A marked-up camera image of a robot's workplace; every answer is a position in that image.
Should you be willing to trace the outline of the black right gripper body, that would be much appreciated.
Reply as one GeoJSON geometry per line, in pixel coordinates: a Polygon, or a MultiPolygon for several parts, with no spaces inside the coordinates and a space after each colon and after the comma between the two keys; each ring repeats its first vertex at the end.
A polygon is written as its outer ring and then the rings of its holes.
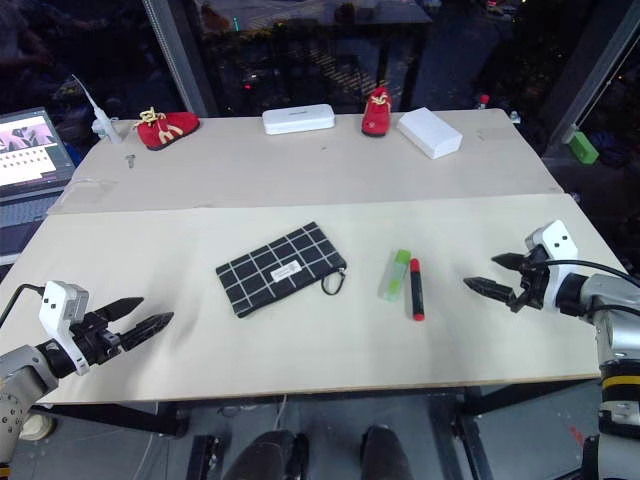
{"type": "Polygon", "coordinates": [[[521,294],[509,301],[512,312],[517,313],[525,306],[541,310],[544,306],[544,296],[549,283],[549,270],[544,262],[549,259],[542,246],[534,247],[528,254],[513,254],[509,256],[509,269],[517,270],[521,274],[521,294]]]}

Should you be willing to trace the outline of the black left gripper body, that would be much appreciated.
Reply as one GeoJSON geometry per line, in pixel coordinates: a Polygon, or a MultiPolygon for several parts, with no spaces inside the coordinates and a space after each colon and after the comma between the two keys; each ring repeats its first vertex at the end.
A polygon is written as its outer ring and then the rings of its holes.
{"type": "Polygon", "coordinates": [[[70,326],[72,338],[90,366],[102,365],[124,352],[120,335],[108,329],[120,318],[122,315],[114,312],[95,311],[70,326]]]}

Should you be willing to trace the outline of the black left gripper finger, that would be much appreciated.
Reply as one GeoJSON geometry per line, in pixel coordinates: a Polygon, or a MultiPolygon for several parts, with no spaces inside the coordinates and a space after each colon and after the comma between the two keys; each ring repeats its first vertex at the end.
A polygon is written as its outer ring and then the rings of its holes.
{"type": "Polygon", "coordinates": [[[120,345],[124,351],[133,350],[161,332],[172,320],[173,312],[153,315],[139,323],[131,330],[119,335],[120,345]]]}
{"type": "Polygon", "coordinates": [[[129,315],[142,302],[143,297],[126,297],[118,299],[105,305],[91,313],[91,320],[94,323],[109,324],[129,315]]]}

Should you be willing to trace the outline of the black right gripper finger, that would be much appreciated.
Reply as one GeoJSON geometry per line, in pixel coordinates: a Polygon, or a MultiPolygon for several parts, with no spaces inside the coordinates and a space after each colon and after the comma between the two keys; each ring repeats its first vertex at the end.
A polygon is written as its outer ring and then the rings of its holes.
{"type": "Polygon", "coordinates": [[[503,253],[492,257],[491,261],[507,270],[522,272],[525,265],[525,256],[517,253],[503,253]]]}
{"type": "Polygon", "coordinates": [[[484,277],[467,277],[463,282],[479,295],[501,303],[510,303],[515,299],[515,293],[511,287],[501,285],[494,280],[484,277]]]}

